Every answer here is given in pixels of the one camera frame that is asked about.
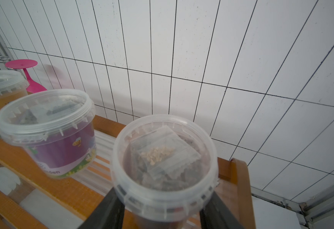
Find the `clear cup with purple label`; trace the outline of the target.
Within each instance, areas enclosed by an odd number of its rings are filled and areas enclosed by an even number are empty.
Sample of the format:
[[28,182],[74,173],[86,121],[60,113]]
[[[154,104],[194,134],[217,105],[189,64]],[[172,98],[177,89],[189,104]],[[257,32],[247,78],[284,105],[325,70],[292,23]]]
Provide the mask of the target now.
[[94,102],[84,91],[43,91],[0,110],[0,135],[23,148],[47,176],[70,177],[96,158],[95,115]]

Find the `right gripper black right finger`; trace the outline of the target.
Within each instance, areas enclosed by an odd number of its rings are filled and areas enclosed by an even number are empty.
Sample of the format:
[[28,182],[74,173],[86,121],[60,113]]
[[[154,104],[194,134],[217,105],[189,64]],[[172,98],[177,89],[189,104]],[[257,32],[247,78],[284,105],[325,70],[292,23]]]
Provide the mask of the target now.
[[199,214],[202,229],[244,229],[216,192]]

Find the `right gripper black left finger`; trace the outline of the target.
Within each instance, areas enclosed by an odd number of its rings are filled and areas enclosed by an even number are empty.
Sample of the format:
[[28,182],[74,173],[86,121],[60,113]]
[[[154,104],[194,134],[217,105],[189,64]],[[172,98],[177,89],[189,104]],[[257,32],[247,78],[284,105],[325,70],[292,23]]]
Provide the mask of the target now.
[[121,229],[124,215],[125,205],[112,188],[78,229]]

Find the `small clear seed cup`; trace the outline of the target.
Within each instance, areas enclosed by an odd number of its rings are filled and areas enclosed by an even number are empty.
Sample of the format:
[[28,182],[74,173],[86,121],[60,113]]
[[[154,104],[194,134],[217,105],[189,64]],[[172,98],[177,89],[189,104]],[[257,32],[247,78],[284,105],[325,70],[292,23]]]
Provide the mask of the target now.
[[208,133],[174,115],[139,118],[112,151],[114,190],[140,229],[181,229],[210,201],[218,156]]

